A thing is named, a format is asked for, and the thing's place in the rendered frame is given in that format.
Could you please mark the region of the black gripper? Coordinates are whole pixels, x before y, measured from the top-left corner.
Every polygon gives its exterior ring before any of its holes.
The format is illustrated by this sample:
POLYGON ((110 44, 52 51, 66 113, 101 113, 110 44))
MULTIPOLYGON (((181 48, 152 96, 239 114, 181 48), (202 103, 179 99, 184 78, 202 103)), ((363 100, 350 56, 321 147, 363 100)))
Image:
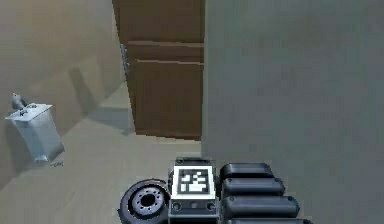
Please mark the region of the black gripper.
POLYGON ((168 224, 170 193, 161 179, 144 179, 122 196, 118 214, 122 224, 168 224))

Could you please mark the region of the brown wooden door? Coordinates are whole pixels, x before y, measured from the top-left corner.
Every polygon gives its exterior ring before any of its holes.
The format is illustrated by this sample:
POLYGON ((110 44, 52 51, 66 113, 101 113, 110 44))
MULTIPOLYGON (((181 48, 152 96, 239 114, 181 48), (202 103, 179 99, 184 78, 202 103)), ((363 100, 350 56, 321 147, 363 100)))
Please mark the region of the brown wooden door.
POLYGON ((201 138, 205 3, 112 0, 137 134, 201 138))

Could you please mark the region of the white bin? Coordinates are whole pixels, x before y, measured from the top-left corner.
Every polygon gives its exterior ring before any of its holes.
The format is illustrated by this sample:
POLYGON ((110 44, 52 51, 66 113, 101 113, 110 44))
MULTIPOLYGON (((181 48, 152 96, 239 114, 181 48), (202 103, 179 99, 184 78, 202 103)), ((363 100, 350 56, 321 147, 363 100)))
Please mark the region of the white bin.
POLYGON ((31 103, 6 117, 24 139, 35 161, 50 162, 65 151, 51 108, 50 104, 31 103))

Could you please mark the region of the grey small object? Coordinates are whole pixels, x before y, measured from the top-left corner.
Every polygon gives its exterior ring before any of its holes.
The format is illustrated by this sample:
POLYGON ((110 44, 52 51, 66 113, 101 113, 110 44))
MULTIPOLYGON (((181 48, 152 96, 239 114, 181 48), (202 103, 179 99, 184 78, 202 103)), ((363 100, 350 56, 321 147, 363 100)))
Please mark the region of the grey small object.
POLYGON ((27 106, 27 103, 23 99, 23 97, 19 94, 13 93, 12 94, 12 108, 15 110, 21 110, 27 106))

